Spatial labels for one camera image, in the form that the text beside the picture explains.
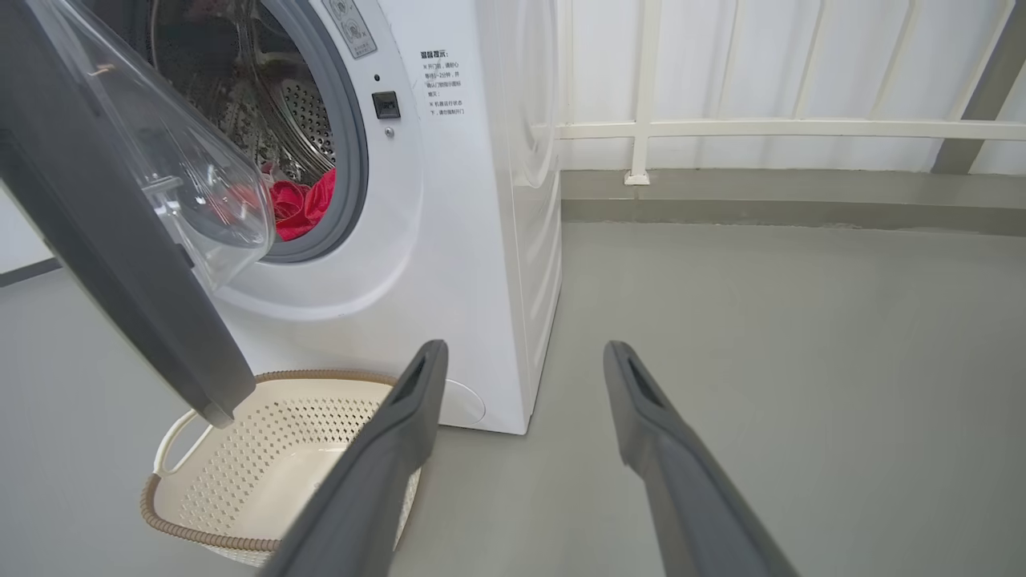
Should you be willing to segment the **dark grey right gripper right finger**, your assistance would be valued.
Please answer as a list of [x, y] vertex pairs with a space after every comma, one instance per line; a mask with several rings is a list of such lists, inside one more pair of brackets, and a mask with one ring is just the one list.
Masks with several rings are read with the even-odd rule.
[[668, 576], [794, 576], [721, 464], [630, 344], [604, 347], [620, 459], [644, 482]]

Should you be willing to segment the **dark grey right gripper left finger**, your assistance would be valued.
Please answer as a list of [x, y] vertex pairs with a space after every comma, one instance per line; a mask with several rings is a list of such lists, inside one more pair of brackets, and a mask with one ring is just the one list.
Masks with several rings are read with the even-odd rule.
[[261, 576], [387, 576], [411, 475], [431, 456], [450, 350], [422, 344]]

